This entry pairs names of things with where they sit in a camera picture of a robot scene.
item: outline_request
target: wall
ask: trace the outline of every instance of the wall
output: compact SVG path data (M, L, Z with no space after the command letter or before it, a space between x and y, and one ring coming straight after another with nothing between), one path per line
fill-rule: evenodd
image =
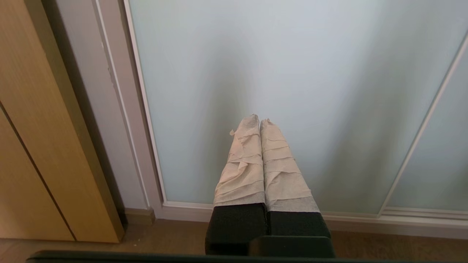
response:
M168 201L211 203L242 117L279 125L320 208L376 214L468 2L130 1Z
M147 209L91 0L44 1L118 209Z

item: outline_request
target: wood panel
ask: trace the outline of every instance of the wood panel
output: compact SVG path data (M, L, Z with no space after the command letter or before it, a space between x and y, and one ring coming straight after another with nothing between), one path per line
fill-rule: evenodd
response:
M0 134L0 238L73 241L2 109Z
M123 212L119 213L120 220L124 224L130 225L147 225L150 226L156 219L154 217L153 209L134 209L125 208Z
M39 0L0 1L0 101L79 241L123 236Z

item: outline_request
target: wooden cabinet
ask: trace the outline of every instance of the wooden cabinet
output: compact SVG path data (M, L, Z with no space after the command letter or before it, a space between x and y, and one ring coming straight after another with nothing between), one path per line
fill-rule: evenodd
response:
M0 1L0 32L0 102L11 120L3 116L1 130L0 237L119 242L123 228L41 1ZM25 221L13 227L13 213Z
M2 110L0 132L0 237L73 241Z

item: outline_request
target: paper wrapping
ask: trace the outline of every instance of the paper wrapping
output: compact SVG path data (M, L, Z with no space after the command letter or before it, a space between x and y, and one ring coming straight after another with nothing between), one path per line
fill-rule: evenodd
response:
M320 212L279 128L263 120L260 135L267 210Z
M214 206L265 203L258 124L258 116L252 114L231 131L234 139L214 192Z

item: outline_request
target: wooden floor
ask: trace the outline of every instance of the wooden floor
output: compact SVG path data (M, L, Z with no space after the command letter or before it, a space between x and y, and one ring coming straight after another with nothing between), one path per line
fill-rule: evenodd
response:
M0 262L24 262L44 249L204 254L208 224L157 220L152 226L128 226L120 244L0 239ZM468 262L468 240L332 232L338 257Z

